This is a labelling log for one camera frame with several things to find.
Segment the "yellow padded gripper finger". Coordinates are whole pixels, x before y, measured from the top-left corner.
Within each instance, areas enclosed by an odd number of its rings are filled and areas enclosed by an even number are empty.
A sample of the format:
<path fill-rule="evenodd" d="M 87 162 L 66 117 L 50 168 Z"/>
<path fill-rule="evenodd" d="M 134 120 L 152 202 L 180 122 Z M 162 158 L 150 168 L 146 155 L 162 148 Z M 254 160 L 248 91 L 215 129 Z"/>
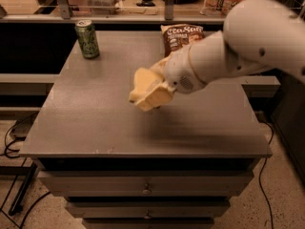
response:
<path fill-rule="evenodd" d="M 173 100 L 175 88 L 167 82 L 152 84 L 144 93 L 137 97 L 135 106 L 147 112 Z"/>
<path fill-rule="evenodd" d="M 159 60 L 158 62 L 154 63 L 152 66 L 151 66 L 151 70 L 155 73 L 158 73 L 158 74 L 163 74 L 164 73 L 164 69 L 165 69 L 165 66 L 167 64 L 169 60 L 169 57 L 165 57 L 161 60 Z"/>

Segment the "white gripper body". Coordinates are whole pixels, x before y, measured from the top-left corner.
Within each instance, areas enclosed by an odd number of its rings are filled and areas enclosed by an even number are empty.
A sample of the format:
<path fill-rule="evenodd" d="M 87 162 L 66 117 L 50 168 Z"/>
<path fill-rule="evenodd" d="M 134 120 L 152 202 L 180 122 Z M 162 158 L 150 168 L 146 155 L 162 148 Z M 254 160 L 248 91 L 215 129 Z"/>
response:
<path fill-rule="evenodd" d="M 190 59 L 191 46 L 172 52 L 165 64 L 163 75 L 165 80 L 181 94 L 190 94 L 206 87 L 194 72 Z"/>

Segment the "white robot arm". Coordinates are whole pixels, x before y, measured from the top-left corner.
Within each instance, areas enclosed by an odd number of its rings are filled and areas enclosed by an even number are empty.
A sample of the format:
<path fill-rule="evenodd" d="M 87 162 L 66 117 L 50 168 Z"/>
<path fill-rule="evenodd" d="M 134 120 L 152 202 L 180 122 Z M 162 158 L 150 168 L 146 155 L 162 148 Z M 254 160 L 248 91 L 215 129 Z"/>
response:
<path fill-rule="evenodd" d="M 275 0 L 244 0 L 223 29 L 134 74 L 129 100 L 146 112 L 222 79 L 278 69 L 305 83 L 305 21 Z"/>

